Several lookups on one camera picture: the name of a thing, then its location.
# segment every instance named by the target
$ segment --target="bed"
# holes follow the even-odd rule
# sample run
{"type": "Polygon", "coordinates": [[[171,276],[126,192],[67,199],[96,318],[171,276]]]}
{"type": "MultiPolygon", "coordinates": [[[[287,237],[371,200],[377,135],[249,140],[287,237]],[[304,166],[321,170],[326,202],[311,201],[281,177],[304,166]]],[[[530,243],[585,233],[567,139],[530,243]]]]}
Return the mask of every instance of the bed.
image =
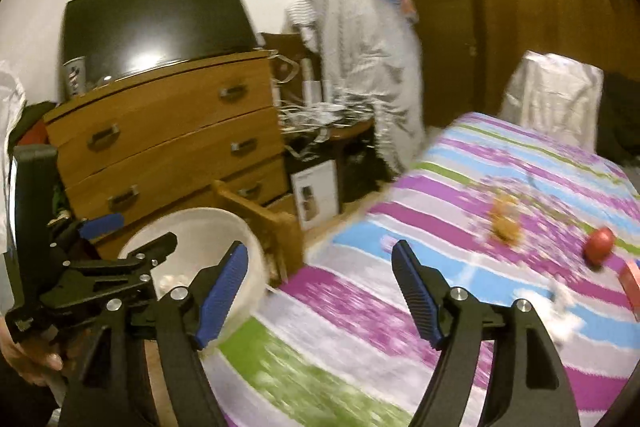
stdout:
{"type": "MultiPolygon", "coordinates": [[[[418,337],[390,266],[406,239],[423,264],[483,301],[510,305],[573,291],[582,327],[559,350],[584,427],[595,425],[640,358],[636,323],[617,279],[640,253],[635,189],[615,164],[478,113],[456,120],[367,216],[337,233],[204,367],[230,425],[406,426],[438,360],[418,337]],[[532,196],[524,240],[492,239],[492,187],[532,196]],[[616,234],[598,273],[584,266],[587,233],[616,234]]],[[[477,425],[491,364],[483,343],[462,425],[477,425]]]]}

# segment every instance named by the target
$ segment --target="human hand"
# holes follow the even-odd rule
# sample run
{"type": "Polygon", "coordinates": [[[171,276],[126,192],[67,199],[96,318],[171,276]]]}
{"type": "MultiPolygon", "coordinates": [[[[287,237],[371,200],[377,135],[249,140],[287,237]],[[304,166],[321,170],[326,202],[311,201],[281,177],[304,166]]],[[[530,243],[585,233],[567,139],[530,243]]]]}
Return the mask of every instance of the human hand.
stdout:
{"type": "Polygon", "coordinates": [[[54,371],[61,371],[63,368],[58,347],[49,345],[43,338],[34,335],[15,344],[4,317],[0,317],[0,352],[18,375],[41,387],[47,384],[44,376],[47,368],[54,371]]]}

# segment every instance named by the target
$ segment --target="blue gripper pad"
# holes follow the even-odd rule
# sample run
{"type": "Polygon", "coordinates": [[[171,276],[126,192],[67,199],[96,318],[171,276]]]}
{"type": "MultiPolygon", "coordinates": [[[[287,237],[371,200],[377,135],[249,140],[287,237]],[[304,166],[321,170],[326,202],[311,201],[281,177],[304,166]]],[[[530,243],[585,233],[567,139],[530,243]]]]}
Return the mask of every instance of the blue gripper pad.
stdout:
{"type": "Polygon", "coordinates": [[[95,239],[106,233],[115,232],[122,227],[124,227],[124,216],[121,213],[107,214],[85,221],[80,228],[80,237],[87,240],[95,239]]]}
{"type": "Polygon", "coordinates": [[[200,349],[219,336],[248,268],[249,252],[239,243],[200,307],[200,328],[195,334],[200,349]]]}
{"type": "Polygon", "coordinates": [[[394,245],[391,266],[420,337],[435,348],[444,338],[438,325],[438,306],[418,273],[420,262],[406,241],[394,245]]]}

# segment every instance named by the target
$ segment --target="drawer handle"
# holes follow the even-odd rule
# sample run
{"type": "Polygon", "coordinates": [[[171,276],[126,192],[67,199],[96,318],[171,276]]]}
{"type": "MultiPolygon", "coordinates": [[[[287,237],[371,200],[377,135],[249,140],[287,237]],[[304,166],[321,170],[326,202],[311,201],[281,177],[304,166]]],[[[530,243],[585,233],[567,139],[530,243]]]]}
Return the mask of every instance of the drawer handle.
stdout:
{"type": "Polygon", "coordinates": [[[122,210],[126,210],[138,199],[138,186],[131,185],[127,190],[125,190],[122,194],[118,194],[117,196],[111,196],[107,202],[109,204],[109,210],[111,212],[121,212],[122,210]]]}
{"type": "Polygon", "coordinates": [[[257,138],[250,138],[249,140],[245,140],[243,142],[233,142],[231,144],[231,154],[236,156],[241,156],[243,154],[247,154],[253,150],[255,150],[258,145],[257,138]]]}
{"type": "Polygon", "coordinates": [[[112,145],[120,135],[120,128],[116,123],[107,129],[98,131],[89,140],[86,141],[87,147],[93,151],[99,151],[112,145]]]}
{"type": "Polygon", "coordinates": [[[223,87],[219,91],[222,100],[235,101],[246,94],[246,84],[238,84],[232,87],[223,87]]]}
{"type": "Polygon", "coordinates": [[[255,200],[255,198],[258,197],[258,194],[260,194],[260,190],[262,190],[262,184],[257,182],[253,187],[241,188],[238,190],[238,196],[242,196],[247,200],[255,200]]]}

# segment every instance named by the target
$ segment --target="black tv screen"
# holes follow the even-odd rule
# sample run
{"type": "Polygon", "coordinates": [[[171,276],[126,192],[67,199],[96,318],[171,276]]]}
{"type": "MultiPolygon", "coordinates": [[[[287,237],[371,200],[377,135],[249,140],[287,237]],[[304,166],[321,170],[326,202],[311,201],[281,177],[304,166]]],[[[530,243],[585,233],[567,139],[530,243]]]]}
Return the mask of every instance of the black tv screen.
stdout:
{"type": "Polygon", "coordinates": [[[82,93],[125,76],[257,45],[241,0],[73,0],[62,65],[82,93]]]}

